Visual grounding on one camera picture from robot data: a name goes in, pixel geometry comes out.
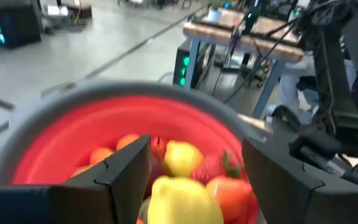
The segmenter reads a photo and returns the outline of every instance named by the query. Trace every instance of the orange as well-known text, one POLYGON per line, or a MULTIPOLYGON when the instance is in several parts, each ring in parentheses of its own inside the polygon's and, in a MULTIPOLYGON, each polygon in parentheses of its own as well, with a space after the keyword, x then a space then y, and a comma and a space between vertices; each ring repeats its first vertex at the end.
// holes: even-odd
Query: orange
POLYGON ((91 166, 87 165, 87 166, 83 166, 83 167, 80 167, 80 168, 77 168, 75 171, 74 171, 74 174, 71 175, 71 177, 74 177, 84 171, 87 171, 89 168, 91 168, 91 166))
POLYGON ((95 165, 103 161, 105 158, 113 154, 112 150, 108 147, 101 147, 92 152, 89 163, 95 165))
POLYGON ((129 145, 130 143, 136 141, 137 139, 139 139, 139 135, 137 135, 137 134, 128 134, 128 135, 122 137, 117 142, 116 150, 120 150, 120 149, 124 148, 125 146, 129 145))

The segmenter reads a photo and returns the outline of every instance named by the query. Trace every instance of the yellow lemon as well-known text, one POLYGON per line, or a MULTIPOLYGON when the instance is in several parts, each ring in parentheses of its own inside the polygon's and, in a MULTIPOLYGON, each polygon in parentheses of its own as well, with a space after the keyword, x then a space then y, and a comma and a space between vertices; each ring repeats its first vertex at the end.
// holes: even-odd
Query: yellow lemon
POLYGON ((189 177, 202 163, 204 155, 188 142, 169 141, 164 163, 172 175, 189 177))
POLYGON ((160 177, 154 184, 147 224, 223 224, 222 211, 201 183, 160 177))

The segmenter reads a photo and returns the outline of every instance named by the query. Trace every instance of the computer tower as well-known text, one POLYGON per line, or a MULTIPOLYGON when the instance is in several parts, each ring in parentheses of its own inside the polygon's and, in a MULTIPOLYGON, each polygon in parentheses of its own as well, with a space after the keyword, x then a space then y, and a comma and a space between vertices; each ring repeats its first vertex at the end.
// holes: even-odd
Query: computer tower
MULTIPOLYGON (((177 57, 175 61, 175 69, 173 71, 173 84, 179 86, 185 86, 187 66, 190 62, 190 39, 186 39, 177 50, 177 57)), ((203 72, 203 62, 205 59, 206 51, 210 45, 200 44, 198 56, 196 60, 196 67, 193 72, 193 79, 191 80, 190 87, 194 88, 200 79, 200 75, 203 72)))
POLYGON ((31 4, 0 4, 0 47, 14 49, 40 42, 37 21, 31 4))

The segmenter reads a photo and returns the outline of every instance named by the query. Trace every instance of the red tomato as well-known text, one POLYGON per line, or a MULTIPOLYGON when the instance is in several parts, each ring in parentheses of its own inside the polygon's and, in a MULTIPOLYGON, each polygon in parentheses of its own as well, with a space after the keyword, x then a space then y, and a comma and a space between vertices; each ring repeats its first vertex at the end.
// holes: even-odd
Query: red tomato
POLYGON ((239 218, 248 210, 252 187, 245 180, 219 176, 209 181, 206 188, 221 207, 225 223, 239 218))
POLYGON ((83 166, 83 167, 80 167, 80 168, 77 168, 75 171, 74 171, 74 174, 71 175, 71 177, 74 177, 82 172, 85 172, 87 171, 89 168, 91 168, 91 166, 87 165, 87 166, 83 166))
POLYGON ((89 159, 89 164, 95 165, 103 161, 105 158, 113 154, 112 150, 107 147, 101 147, 91 153, 91 158, 89 159))
POLYGON ((130 143, 136 141, 137 139, 139 139, 138 134, 128 134, 128 135, 122 137, 117 142, 116 150, 120 150, 120 149, 124 148, 125 146, 129 145, 130 143))

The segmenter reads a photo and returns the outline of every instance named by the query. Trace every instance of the workbench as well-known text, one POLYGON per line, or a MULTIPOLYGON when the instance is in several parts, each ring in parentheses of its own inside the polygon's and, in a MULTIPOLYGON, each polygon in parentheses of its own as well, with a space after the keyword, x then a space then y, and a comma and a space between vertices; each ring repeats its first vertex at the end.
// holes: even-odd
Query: workbench
MULTIPOLYGON (((222 11, 222 17, 218 25, 232 27, 244 17, 243 12, 233 11, 230 9, 220 9, 222 11)), ((266 34, 271 30, 274 30, 284 24, 283 21, 269 19, 266 17, 259 17, 257 22, 254 24, 252 31, 253 33, 266 34)), ((279 39, 288 30, 288 27, 276 32, 272 37, 279 39)), ((186 22, 183 26, 183 33, 189 39, 191 39, 190 47, 190 62, 186 71, 186 83, 185 88, 190 89, 190 83, 193 78, 193 71, 196 65, 196 59, 198 54, 198 46, 200 42, 210 43, 214 45, 223 45, 228 47, 231 42, 231 32, 225 29, 217 27, 206 26, 202 24, 196 24, 186 22)), ((289 32, 284 40, 288 42, 297 43, 298 38, 289 32)), ((256 37, 242 36, 236 45, 236 51, 244 53, 256 53, 257 48, 260 50, 262 55, 268 53, 273 47, 274 42, 258 39, 256 37)), ((288 45, 278 44, 276 48, 269 55, 269 58, 275 59, 275 65, 266 81, 265 87, 262 94, 252 112, 252 117, 260 118, 262 112, 273 92, 275 85, 280 78, 280 75, 287 62, 295 63, 299 62, 303 58, 303 51, 297 47, 290 47, 288 45)))

